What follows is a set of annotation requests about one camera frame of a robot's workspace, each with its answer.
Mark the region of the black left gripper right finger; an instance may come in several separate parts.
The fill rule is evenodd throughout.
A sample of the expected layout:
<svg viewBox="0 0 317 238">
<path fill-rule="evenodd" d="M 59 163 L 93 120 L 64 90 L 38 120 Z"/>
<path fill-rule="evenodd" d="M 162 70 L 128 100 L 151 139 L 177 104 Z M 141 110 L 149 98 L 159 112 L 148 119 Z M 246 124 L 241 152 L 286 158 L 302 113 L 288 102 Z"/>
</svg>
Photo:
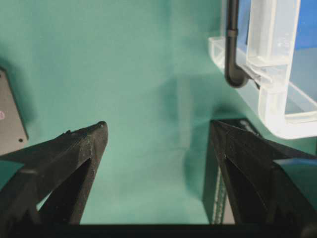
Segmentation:
<svg viewBox="0 0 317 238">
<path fill-rule="evenodd" d="M 317 158 L 237 127 L 212 122 L 212 146 L 237 238 L 314 238 L 317 235 Z"/>
</svg>

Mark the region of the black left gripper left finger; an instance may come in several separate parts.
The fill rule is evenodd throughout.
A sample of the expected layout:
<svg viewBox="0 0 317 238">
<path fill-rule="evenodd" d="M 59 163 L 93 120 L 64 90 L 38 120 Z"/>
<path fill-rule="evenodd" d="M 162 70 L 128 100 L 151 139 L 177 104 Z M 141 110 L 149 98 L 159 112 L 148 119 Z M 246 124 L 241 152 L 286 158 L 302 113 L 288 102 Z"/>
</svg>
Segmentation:
<svg viewBox="0 0 317 238">
<path fill-rule="evenodd" d="M 100 121 L 1 156 L 21 167 L 0 191 L 0 235 L 19 226 L 77 225 L 108 141 Z"/>
</svg>

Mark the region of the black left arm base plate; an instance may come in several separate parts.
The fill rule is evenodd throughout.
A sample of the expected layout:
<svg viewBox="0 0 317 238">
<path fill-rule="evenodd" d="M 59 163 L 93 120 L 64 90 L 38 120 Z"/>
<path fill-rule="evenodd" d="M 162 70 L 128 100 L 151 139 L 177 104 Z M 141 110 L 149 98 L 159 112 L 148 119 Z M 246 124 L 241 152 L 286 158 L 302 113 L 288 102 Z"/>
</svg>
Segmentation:
<svg viewBox="0 0 317 238">
<path fill-rule="evenodd" d="M 25 146 L 28 135 L 5 69 L 0 69 L 0 154 Z"/>
</svg>

